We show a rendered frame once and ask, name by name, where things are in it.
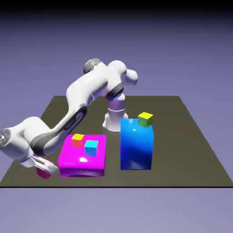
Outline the small pink cube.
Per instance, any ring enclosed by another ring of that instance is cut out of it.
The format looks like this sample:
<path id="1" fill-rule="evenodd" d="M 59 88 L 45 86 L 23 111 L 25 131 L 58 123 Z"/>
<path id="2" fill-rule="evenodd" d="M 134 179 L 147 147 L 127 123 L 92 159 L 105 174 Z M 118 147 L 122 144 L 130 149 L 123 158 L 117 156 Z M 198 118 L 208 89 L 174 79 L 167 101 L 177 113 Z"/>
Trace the small pink cube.
<path id="1" fill-rule="evenodd" d="M 39 168 L 36 168 L 37 175 L 43 179 L 49 179 L 51 177 L 51 174 L 47 173 L 46 171 L 43 171 Z"/>

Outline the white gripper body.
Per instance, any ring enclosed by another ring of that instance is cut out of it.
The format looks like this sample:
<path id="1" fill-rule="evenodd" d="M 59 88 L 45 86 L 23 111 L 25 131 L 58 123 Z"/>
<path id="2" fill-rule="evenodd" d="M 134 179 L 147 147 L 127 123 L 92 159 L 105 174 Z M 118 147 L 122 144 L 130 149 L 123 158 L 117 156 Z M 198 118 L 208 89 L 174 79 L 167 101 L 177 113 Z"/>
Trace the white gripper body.
<path id="1" fill-rule="evenodd" d="M 46 160 L 40 156 L 32 156 L 31 160 L 34 162 L 34 166 L 47 173 L 54 175 L 59 169 L 58 167 L 49 160 Z"/>

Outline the small yellow-green cube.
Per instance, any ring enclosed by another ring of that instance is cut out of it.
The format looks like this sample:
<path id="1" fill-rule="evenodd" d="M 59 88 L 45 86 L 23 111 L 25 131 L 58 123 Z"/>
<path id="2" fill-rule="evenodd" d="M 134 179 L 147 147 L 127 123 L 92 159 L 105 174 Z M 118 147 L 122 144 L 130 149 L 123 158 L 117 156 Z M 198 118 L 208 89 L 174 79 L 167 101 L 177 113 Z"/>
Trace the small yellow-green cube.
<path id="1" fill-rule="evenodd" d="M 153 124 L 153 115 L 151 113 L 142 112 L 138 115 L 138 125 L 149 127 Z"/>

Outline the large blue box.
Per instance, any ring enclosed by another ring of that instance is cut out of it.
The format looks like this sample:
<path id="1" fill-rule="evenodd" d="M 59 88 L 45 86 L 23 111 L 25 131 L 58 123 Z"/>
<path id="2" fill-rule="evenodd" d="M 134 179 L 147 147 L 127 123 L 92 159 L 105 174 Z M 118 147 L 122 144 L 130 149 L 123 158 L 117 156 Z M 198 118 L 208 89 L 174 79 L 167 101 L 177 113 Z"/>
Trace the large blue box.
<path id="1" fill-rule="evenodd" d="M 121 170 L 150 170 L 154 146 L 152 126 L 142 127 L 138 119 L 122 119 L 120 126 Z"/>

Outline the small cyan cube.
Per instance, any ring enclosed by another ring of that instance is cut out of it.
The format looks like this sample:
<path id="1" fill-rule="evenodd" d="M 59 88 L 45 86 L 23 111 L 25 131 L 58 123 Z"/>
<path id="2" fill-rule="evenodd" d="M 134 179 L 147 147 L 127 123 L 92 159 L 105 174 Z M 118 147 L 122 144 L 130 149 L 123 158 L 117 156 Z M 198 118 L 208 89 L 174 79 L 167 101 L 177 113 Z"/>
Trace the small cyan cube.
<path id="1" fill-rule="evenodd" d="M 84 148 L 86 156 L 96 157 L 98 151 L 98 141 L 87 140 Z"/>

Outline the large magenta box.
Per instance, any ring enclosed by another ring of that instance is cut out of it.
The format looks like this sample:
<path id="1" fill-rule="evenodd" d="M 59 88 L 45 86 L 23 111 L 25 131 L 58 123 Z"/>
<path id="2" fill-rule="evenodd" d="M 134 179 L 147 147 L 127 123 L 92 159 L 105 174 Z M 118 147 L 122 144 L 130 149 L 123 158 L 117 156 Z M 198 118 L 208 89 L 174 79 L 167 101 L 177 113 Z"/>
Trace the large magenta box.
<path id="1" fill-rule="evenodd" d="M 68 135 L 63 144 L 58 166 L 61 177 L 103 177 L 105 172 L 106 136 L 85 135 L 83 147 L 73 147 L 72 135 Z M 85 155 L 87 140 L 98 141 L 96 157 Z"/>

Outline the small orange cube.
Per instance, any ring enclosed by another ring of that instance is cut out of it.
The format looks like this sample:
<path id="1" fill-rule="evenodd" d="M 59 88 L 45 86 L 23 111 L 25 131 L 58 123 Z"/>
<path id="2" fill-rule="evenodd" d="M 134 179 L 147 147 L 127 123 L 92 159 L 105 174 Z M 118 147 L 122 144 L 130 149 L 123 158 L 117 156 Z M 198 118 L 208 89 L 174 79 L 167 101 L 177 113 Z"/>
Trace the small orange cube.
<path id="1" fill-rule="evenodd" d="M 71 138 L 72 146 L 83 147 L 84 140 L 85 140 L 85 135 L 76 133 Z"/>

